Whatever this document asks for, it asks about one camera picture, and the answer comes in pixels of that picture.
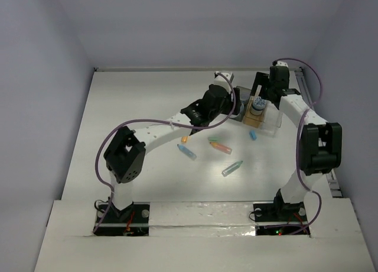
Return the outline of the clear plastic bin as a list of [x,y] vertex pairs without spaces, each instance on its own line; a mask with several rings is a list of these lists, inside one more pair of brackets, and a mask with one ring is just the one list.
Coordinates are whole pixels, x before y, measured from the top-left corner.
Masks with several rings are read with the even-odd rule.
[[274,137],[282,125],[282,112],[275,105],[269,103],[263,113],[263,121],[259,130],[268,136]]

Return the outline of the wooden bin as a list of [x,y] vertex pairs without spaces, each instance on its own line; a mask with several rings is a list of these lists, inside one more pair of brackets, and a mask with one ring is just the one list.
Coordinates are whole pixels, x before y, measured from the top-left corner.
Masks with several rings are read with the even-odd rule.
[[253,101],[253,98],[254,96],[252,96],[252,90],[251,90],[251,93],[250,93],[250,101],[247,105],[247,110],[246,110],[246,113],[243,117],[243,120],[242,122],[245,124],[245,125],[248,125],[248,126],[251,126],[251,127],[254,127],[254,128],[259,128],[259,125],[260,123],[263,121],[263,113],[259,116],[256,116],[256,115],[252,115],[250,113],[250,106],[251,106],[251,103]]

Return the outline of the orange pencil-shaped case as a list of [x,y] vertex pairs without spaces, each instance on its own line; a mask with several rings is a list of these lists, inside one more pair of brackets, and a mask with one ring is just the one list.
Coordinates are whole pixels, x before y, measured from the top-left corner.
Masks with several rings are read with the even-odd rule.
[[223,145],[223,144],[220,144],[220,143],[217,143],[217,142],[210,142],[210,145],[214,149],[221,151],[222,153],[225,153],[225,154],[231,154],[232,153],[232,149],[228,146]]

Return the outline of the small blue eraser cap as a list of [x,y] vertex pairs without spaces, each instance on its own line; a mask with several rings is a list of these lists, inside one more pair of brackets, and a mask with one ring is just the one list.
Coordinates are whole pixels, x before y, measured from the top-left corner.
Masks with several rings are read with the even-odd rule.
[[250,137],[251,137],[251,139],[252,139],[253,141],[256,141],[257,136],[256,136],[256,133],[254,132],[254,130],[251,130],[251,131],[249,132],[249,135],[250,135]]

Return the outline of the dark grey plastic bin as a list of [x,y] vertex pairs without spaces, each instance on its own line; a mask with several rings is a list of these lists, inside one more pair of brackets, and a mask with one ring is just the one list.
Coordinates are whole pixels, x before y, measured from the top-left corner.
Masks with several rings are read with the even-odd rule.
[[236,89],[239,91],[240,109],[239,114],[234,117],[234,120],[242,122],[247,110],[247,105],[250,101],[251,90],[241,86],[236,86]]

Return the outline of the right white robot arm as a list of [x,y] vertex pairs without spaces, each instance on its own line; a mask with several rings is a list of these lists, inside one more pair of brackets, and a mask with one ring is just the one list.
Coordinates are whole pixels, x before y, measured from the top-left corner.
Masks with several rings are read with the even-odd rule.
[[276,60],[269,73],[257,73],[253,88],[261,87],[259,96],[270,102],[296,126],[296,169],[280,188],[271,207],[264,213],[285,220],[301,207],[304,197],[325,174],[341,164],[342,134],[339,123],[330,123],[309,106],[296,89],[289,88],[289,67]]

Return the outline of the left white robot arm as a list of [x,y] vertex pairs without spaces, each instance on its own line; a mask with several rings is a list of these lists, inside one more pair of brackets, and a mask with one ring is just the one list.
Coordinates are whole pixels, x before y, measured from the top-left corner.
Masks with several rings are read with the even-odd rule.
[[130,217],[132,181],[142,171],[145,156],[152,150],[176,138],[194,135],[208,129],[220,114],[234,115],[240,111],[240,90],[226,90],[211,84],[204,96],[172,116],[167,124],[153,121],[141,129],[127,126],[117,130],[108,145],[104,158],[114,188],[110,214],[123,222]]

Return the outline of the blue pencil-shaped case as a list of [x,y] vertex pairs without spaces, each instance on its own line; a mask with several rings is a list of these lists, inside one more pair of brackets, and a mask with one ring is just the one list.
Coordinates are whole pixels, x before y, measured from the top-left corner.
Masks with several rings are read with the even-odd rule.
[[182,144],[177,145],[178,149],[185,154],[191,160],[195,160],[197,158],[196,154],[194,154],[191,150],[189,150],[186,146]]

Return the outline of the teal pencil-shaped case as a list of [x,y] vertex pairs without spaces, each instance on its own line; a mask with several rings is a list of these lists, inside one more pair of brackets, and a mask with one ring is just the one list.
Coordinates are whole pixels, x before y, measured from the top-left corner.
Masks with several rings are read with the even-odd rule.
[[242,161],[237,161],[237,162],[231,164],[230,166],[228,166],[227,168],[225,168],[221,172],[222,176],[226,177],[226,176],[232,174],[234,171],[236,171],[237,169],[240,168],[240,166],[242,165],[242,163],[243,163]]

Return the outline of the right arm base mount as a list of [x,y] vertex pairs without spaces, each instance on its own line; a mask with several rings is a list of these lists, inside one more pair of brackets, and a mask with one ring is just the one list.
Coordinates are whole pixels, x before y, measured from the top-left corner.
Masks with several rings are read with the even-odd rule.
[[281,190],[272,202],[255,203],[248,218],[257,225],[257,235],[310,235],[304,202],[284,202]]

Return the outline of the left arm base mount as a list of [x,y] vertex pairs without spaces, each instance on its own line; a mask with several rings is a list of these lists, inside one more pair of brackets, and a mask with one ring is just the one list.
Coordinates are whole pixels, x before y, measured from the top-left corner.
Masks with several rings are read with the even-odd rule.
[[146,237],[149,235],[149,203],[133,203],[124,210],[113,205],[107,211],[108,201],[96,200],[96,220],[93,234],[100,237]]

